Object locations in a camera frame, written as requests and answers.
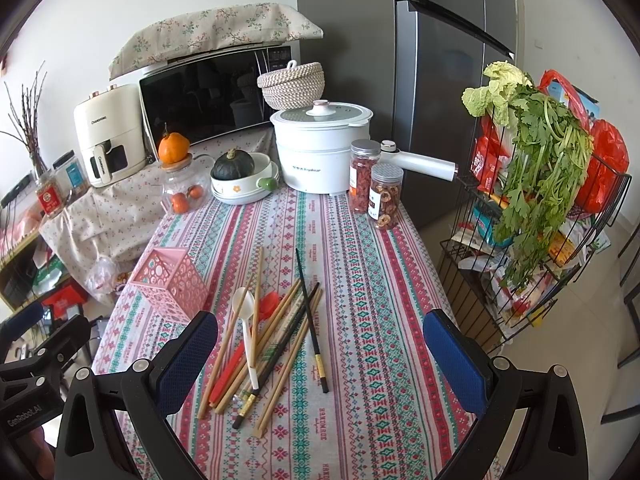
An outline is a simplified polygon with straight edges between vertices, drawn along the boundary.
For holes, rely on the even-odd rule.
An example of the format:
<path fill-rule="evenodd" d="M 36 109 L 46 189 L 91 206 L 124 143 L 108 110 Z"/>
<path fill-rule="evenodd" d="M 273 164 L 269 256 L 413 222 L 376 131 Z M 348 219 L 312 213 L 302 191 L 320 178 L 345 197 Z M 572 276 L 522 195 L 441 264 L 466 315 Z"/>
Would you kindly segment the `leafy green vegetables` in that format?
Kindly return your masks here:
<path fill-rule="evenodd" d="M 509 112 L 516 131 L 503 188 L 508 206 L 494 240 L 510 240 L 503 283 L 521 287 L 547 258 L 585 183 L 593 140 L 567 106 L 533 86 L 518 88 Z"/>

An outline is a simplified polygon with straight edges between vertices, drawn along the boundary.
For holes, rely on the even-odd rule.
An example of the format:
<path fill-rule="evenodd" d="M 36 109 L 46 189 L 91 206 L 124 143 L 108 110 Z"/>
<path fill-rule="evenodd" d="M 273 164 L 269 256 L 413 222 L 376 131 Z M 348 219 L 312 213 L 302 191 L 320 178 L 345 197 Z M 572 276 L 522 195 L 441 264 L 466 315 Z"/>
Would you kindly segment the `jar of dried fruit rings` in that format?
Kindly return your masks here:
<path fill-rule="evenodd" d="M 371 169 L 368 216 L 379 230 L 390 230 L 398 223 L 404 170 L 390 162 L 379 162 Z"/>

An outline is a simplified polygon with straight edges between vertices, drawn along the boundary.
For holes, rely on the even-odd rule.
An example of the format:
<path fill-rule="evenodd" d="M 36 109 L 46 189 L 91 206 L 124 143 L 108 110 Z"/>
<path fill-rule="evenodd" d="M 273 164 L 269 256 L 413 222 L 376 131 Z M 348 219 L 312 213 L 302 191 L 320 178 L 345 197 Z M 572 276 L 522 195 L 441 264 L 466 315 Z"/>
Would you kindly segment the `floral side table cloth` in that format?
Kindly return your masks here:
<path fill-rule="evenodd" d="M 163 182 L 164 172 L 154 162 L 106 188 L 90 188 L 43 221 L 39 233 L 81 286 L 102 258 L 130 270 L 155 231 L 172 221 L 162 205 Z"/>

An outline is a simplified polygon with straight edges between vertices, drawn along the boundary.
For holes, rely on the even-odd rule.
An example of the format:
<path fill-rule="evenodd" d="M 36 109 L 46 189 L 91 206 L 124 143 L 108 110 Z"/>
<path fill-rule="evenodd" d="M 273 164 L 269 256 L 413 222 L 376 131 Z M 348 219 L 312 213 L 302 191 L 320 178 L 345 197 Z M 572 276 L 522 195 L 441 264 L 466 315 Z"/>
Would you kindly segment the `white electric cooking pot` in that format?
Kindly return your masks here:
<path fill-rule="evenodd" d="M 369 140 L 372 110 L 352 103 L 317 100 L 270 117 L 285 183 L 310 194 L 349 190 L 352 142 Z"/>

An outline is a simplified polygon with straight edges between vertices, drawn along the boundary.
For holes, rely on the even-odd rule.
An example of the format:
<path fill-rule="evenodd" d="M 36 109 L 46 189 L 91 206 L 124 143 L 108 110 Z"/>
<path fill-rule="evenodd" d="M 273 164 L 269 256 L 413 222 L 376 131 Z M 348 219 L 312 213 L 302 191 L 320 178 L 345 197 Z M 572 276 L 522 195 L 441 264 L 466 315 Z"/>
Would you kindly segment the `orange fruit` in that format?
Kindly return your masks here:
<path fill-rule="evenodd" d="M 181 133 L 165 128 L 157 147 L 158 159 L 165 165 L 181 162 L 189 154 L 190 146 L 190 141 Z"/>

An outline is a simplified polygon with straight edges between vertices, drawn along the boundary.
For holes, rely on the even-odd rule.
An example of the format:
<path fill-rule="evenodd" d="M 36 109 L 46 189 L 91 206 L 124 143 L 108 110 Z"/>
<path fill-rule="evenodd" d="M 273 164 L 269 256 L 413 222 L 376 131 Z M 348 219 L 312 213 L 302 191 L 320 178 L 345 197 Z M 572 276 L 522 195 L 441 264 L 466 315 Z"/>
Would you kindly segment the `cream air fryer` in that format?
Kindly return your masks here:
<path fill-rule="evenodd" d="M 93 92 L 75 107 L 74 123 L 82 161 L 95 188 L 128 178 L 148 162 L 135 84 Z"/>

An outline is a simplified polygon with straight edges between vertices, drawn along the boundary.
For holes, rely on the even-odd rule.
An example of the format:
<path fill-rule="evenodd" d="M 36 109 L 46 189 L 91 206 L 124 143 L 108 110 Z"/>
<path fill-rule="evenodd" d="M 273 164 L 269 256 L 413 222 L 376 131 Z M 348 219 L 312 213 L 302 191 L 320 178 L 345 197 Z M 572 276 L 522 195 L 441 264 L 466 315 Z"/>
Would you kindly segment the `glass jar with tomatoes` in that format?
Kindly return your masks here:
<path fill-rule="evenodd" d="M 160 202 L 166 214 L 187 214 L 200 208 L 209 198 L 209 155 L 186 154 L 180 162 L 160 164 L 163 171 Z"/>

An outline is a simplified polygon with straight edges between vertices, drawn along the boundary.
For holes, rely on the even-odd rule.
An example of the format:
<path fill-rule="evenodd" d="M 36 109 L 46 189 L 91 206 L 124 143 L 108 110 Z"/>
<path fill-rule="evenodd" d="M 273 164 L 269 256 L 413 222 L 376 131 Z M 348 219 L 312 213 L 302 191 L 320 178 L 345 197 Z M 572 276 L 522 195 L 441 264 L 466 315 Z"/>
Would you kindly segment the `dark green squash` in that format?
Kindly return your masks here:
<path fill-rule="evenodd" d="M 246 151 L 232 148 L 215 160 L 210 175 L 215 180 L 238 180 L 254 174 L 254 170 L 253 157 Z"/>

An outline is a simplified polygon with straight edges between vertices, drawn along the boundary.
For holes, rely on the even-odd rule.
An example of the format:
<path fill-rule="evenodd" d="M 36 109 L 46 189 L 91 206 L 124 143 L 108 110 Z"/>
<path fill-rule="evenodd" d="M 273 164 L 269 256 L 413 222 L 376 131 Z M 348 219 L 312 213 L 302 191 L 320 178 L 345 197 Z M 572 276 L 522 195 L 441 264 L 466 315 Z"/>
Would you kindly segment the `glass jar red label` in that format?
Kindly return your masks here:
<path fill-rule="evenodd" d="M 64 208 L 64 197 L 52 170 L 36 179 L 36 195 L 46 217 L 53 217 Z"/>

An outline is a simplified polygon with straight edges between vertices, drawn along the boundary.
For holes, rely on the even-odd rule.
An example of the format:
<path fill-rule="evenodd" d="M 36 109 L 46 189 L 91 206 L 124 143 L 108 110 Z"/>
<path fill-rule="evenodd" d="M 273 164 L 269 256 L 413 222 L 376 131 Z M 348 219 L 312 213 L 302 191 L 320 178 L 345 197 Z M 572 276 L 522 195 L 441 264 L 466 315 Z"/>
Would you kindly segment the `floral microwave cover cloth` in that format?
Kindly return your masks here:
<path fill-rule="evenodd" d="M 322 37 L 318 25 L 281 3 L 239 4 L 185 13 L 135 32 L 111 62 L 110 78 L 206 52 Z"/>

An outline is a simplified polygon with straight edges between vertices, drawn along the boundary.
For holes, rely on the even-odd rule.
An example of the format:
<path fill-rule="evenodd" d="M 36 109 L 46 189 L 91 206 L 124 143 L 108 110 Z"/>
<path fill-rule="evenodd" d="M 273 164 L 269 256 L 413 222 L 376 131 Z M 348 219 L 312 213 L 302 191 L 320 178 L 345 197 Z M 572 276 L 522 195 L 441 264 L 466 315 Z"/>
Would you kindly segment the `long bamboo chopstick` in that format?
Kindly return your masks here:
<path fill-rule="evenodd" d="M 254 290 L 254 312 L 252 316 L 252 345 L 250 346 L 250 357 L 248 358 L 248 367 L 250 370 L 255 370 L 257 359 L 257 344 L 259 333 L 259 305 L 260 305 L 260 290 L 262 289 L 262 262 L 264 261 L 264 248 L 258 247 L 257 253 L 257 272 Z"/>

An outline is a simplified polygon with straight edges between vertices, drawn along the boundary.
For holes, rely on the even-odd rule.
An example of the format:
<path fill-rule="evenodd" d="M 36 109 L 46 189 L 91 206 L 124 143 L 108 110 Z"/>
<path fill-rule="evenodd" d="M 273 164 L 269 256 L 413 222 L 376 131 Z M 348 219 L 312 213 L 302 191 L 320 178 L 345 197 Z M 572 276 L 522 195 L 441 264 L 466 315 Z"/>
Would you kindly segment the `dried branches vase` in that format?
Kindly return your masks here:
<path fill-rule="evenodd" d="M 9 86 L 7 84 L 4 85 L 9 104 L 8 117 L 15 132 L 1 131 L 1 133 L 17 140 L 21 146 L 24 146 L 32 163 L 32 172 L 35 180 L 40 179 L 48 170 L 41 156 L 38 133 L 39 104 L 44 82 L 47 78 L 47 72 L 43 69 L 43 66 L 44 63 L 41 63 L 31 84 L 27 86 L 21 85 L 20 100 L 17 104 L 13 102 Z"/>

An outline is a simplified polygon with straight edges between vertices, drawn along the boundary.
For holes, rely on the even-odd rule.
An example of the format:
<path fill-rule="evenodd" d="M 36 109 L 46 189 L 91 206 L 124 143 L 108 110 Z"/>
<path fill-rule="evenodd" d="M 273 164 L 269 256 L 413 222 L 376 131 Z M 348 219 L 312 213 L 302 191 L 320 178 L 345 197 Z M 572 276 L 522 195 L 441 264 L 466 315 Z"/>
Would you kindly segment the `patterned tablecloth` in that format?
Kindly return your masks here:
<path fill-rule="evenodd" d="M 433 479 L 472 425 L 427 351 L 424 314 L 449 307 L 434 264 L 408 216 L 389 231 L 354 214 L 345 196 L 290 188 L 247 206 L 212 200 L 171 216 L 145 249 L 179 247 L 209 287 L 220 325 L 230 299 L 257 272 L 262 288 L 286 294 L 299 274 L 319 287 L 314 325 L 329 393 L 322 392 L 311 335 L 261 438 L 253 431 L 263 392 L 244 424 L 233 399 L 198 420 L 206 381 L 198 378 L 169 423 L 209 479 Z"/>

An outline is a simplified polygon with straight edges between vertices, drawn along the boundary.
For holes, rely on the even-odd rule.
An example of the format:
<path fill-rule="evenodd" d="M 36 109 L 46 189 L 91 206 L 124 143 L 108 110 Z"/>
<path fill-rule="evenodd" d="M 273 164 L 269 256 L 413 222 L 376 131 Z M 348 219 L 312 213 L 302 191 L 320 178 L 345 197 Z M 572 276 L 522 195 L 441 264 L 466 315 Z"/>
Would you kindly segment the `white plastic spoon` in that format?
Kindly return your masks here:
<path fill-rule="evenodd" d="M 239 310 L 238 319 L 242 323 L 244 354 L 247 364 L 248 376 L 250 376 L 250 388 L 256 390 L 259 380 L 254 359 L 254 338 L 252 326 L 255 309 L 255 299 L 247 287 L 240 287 L 232 296 L 233 310 Z"/>

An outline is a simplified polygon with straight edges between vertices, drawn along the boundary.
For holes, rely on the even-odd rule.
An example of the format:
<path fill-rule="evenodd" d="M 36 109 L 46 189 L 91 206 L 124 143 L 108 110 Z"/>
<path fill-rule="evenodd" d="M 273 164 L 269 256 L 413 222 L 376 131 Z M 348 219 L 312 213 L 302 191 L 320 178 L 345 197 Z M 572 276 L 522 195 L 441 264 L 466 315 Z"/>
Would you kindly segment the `jar of red dried fruit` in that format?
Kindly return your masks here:
<path fill-rule="evenodd" d="M 381 145 L 370 139 L 352 141 L 349 168 L 349 207 L 365 214 L 369 207 L 371 169 L 381 155 Z"/>

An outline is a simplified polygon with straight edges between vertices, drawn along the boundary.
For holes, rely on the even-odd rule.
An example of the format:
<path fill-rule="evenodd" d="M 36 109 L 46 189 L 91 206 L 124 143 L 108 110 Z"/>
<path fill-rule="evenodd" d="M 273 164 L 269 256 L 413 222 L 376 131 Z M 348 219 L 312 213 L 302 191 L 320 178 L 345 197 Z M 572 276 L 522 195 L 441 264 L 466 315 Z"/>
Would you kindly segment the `red plastic bag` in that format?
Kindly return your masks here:
<path fill-rule="evenodd" d="M 570 84 L 556 70 L 546 70 L 538 88 L 567 106 L 580 122 L 586 120 L 593 138 L 593 153 L 587 179 L 575 204 L 585 212 L 600 214 L 614 202 L 618 188 L 627 177 L 629 155 L 623 136 L 620 130 L 600 117 L 598 100 Z"/>

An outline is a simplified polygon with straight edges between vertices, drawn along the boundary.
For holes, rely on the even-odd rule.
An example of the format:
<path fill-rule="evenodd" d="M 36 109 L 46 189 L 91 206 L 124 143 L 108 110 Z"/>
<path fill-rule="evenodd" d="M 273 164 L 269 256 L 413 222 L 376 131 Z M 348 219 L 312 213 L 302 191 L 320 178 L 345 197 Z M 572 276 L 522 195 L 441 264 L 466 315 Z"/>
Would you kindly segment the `glass jar blue label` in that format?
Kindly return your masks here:
<path fill-rule="evenodd" d="M 53 170 L 61 185 L 61 190 L 67 195 L 70 202 L 83 196 L 90 188 L 85 170 L 73 150 L 60 156 L 53 163 Z"/>

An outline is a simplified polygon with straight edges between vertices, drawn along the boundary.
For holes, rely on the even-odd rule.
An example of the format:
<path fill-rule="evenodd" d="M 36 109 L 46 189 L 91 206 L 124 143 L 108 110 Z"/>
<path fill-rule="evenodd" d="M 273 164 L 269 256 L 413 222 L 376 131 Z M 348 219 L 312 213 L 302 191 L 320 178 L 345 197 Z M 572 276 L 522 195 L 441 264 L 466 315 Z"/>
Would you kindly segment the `woven lidded basket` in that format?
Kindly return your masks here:
<path fill-rule="evenodd" d="M 260 75 L 257 85 L 273 110 L 296 110 L 320 100 L 326 80 L 319 62 L 298 64 L 292 60 L 285 68 Z"/>

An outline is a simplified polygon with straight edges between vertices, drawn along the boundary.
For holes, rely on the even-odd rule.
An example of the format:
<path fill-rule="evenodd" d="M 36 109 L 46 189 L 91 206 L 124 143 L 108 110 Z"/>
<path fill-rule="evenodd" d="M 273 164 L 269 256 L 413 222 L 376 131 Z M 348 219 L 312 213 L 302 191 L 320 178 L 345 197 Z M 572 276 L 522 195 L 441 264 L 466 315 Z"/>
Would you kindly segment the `grey refrigerator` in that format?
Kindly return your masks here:
<path fill-rule="evenodd" d="M 515 0 L 297 0 L 320 40 L 300 46 L 324 96 L 370 108 L 373 139 L 468 170 L 476 119 L 462 92 L 516 52 Z"/>

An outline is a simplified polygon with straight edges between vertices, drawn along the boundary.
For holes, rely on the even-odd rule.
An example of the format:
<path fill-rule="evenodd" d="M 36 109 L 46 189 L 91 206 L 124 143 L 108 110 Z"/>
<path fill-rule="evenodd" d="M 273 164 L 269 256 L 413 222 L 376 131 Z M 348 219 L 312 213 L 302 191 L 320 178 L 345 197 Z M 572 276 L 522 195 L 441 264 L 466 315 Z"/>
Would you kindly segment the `white ceramic casserole dish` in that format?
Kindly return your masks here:
<path fill-rule="evenodd" d="M 254 174 L 235 180 L 217 180 L 210 177 L 216 200 L 227 205 L 247 205 L 267 197 L 278 187 L 280 171 L 271 158 L 262 153 L 250 153 L 254 160 Z"/>

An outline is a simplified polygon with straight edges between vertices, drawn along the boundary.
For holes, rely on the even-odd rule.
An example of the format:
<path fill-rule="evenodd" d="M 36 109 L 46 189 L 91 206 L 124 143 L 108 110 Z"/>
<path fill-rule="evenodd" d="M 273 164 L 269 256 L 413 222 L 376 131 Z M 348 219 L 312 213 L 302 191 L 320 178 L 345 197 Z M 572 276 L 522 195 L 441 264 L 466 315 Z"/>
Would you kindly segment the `black chopstick gold band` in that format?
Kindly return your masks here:
<path fill-rule="evenodd" d="M 295 258 L 296 258 L 297 271 L 300 279 L 300 288 L 302 289 L 303 298 L 304 298 L 304 306 L 306 310 L 309 333 L 311 334 L 312 346 L 314 347 L 314 359 L 316 360 L 318 375 L 320 379 L 320 385 L 322 388 L 322 392 L 327 394 L 330 391 L 329 384 L 328 384 L 328 380 L 326 379 L 326 371 L 324 370 L 322 355 L 320 351 L 320 344 L 318 341 L 316 330 L 314 329 L 314 315 L 311 312 L 310 296 L 307 292 L 302 260 L 300 260 L 300 255 L 297 247 L 295 248 Z"/>

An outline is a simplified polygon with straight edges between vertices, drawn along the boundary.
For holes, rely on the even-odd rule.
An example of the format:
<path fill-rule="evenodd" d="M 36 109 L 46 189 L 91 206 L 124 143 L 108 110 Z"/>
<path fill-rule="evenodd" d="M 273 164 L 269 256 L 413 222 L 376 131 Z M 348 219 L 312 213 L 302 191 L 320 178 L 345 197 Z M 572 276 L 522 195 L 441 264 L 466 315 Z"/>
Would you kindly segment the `black microwave oven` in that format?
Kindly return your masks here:
<path fill-rule="evenodd" d="M 260 75 L 292 60 L 289 44 L 233 48 L 182 58 L 139 80 L 146 143 L 153 153 L 166 133 L 198 144 L 266 122 L 273 109 Z"/>

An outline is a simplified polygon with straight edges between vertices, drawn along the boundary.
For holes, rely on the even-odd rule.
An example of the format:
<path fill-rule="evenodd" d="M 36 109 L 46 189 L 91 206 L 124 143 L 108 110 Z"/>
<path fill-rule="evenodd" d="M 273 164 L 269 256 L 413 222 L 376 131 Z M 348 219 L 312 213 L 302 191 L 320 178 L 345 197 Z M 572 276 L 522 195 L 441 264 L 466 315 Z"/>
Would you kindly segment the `pink perforated utensil holder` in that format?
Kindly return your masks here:
<path fill-rule="evenodd" d="M 153 248 L 131 283 L 166 321 L 188 324 L 200 312 L 208 288 L 183 248 Z"/>

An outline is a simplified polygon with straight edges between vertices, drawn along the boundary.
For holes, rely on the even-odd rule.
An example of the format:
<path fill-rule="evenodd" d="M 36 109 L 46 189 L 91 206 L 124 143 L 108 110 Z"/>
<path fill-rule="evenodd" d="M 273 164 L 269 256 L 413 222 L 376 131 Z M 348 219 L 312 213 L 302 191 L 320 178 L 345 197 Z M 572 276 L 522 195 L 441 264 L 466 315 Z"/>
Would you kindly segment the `pale cabbage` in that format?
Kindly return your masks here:
<path fill-rule="evenodd" d="M 488 78 L 488 85 L 466 88 L 461 101 L 472 117 L 489 115 L 496 125 L 507 127 L 510 125 L 509 105 L 518 88 L 531 86 L 533 81 L 518 67 L 504 61 L 488 64 L 483 75 Z"/>

